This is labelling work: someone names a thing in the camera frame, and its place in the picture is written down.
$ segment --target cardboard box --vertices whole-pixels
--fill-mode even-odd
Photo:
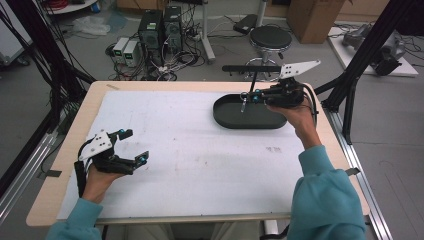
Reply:
[[[119,9],[141,11],[146,9],[164,10],[168,0],[117,0]]]
[[[285,18],[287,16],[288,10],[288,5],[274,4],[272,1],[268,1],[265,8],[265,16]]]
[[[292,0],[287,23],[300,43],[323,43],[345,0]]]

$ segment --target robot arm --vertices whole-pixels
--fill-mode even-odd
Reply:
[[[134,159],[123,159],[116,155],[114,150],[118,139],[124,140],[132,135],[133,131],[131,129],[126,131],[121,129],[110,134],[105,131],[101,131],[96,134],[93,139],[84,143],[80,149],[78,160],[83,161],[86,159],[92,159],[93,164],[101,172],[132,175],[134,170],[147,163],[149,152],[146,151],[137,155]]]
[[[281,67],[278,84],[267,89],[256,89],[252,92],[241,93],[240,98],[243,101],[278,106],[283,108],[292,108],[299,106],[305,96],[304,88],[310,93],[312,91],[304,84],[297,82],[294,76],[300,75],[321,64],[320,60],[285,64]]]

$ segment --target white bracket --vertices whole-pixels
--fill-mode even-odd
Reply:
[[[96,154],[108,150],[109,148],[112,148],[112,142],[110,141],[107,132],[102,130],[102,132],[94,136],[93,141],[91,141],[91,143],[85,146],[84,150],[81,153],[81,156],[79,156],[78,159],[80,161],[89,159]]]
[[[294,77],[300,75],[316,66],[321,64],[319,59],[310,62],[301,62],[301,63],[292,63],[292,64],[284,64],[281,66],[280,71],[280,79],[285,79],[289,77]]]

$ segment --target teal sleeve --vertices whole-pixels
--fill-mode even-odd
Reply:
[[[103,207],[85,199],[78,199],[66,222],[53,224],[47,240],[84,239],[100,240],[100,232],[94,227]]]
[[[335,170],[324,146],[299,155],[304,177],[296,184],[288,240],[365,240],[358,194],[343,170]]]

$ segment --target gray floor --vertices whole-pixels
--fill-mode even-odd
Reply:
[[[252,13],[252,9],[241,11],[246,12],[238,14]],[[109,19],[112,13],[111,10],[105,10],[97,16]],[[227,14],[218,13],[212,12],[210,15]],[[87,14],[91,13],[82,10],[60,16],[59,20],[61,24],[68,24]],[[227,21],[228,19],[218,17],[210,19],[210,30]],[[267,19],[265,23],[286,26],[283,20]],[[107,36],[86,39],[83,37],[92,36],[77,34],[66,40],[70,51],[99,80],[107,80],[114,73],[112,62],[104,53],[106,47],[115,43],[120,36],[134,34],[138,27],[135,20],[126,21],[122,29],[117,27],[119,24],[115,24],[115,28]],[[231,24],[222,24],[217,29],[231,28]],[[229,31],[216,33],[235,34]],[[424,48],[424,41],[415,40]],[[216,54],[216,62],[180,70],[177,72],[178,81],[243,81],[243,76],[237,73],[230,76],[222,72],[221,67],[226,64],[243,64],[257,56],[248,38],[211,38],[210,41]],[[322,64],[319,67],[296,78],[313,87],[321,86],[343,71],[328,42],[302,45],[293,38],[293,44],[284,56],[285,63],[321,59]],[[424,65],[423,60],[409,54],[405,55],[405,59],[410,63]],[[421,105],[424,103],[421,92],[424,89],[424,69],[416,67],[416,70],[420,73],[416,78],[363,75],[357,87],[354,108],[352,141],[394,239],[424,239],[424,190],[420,185],[424,182],[424,108]],[[48,112],[49,87],[34,65],[11,66],[1,71],[0,76],[0,174],[3,174]],[[324,100],[327,95],[328,93],[324,93],[319,98]],[[31,181],[0,226],[0,239],[42,239],[45,236],[46,228],[30,228],[25,224],[26,215],[42,183],[37,178]],[[117,239],[115,236],[120,236],[122,231],[122,227],[112,228],[113,237],[110,239]]]

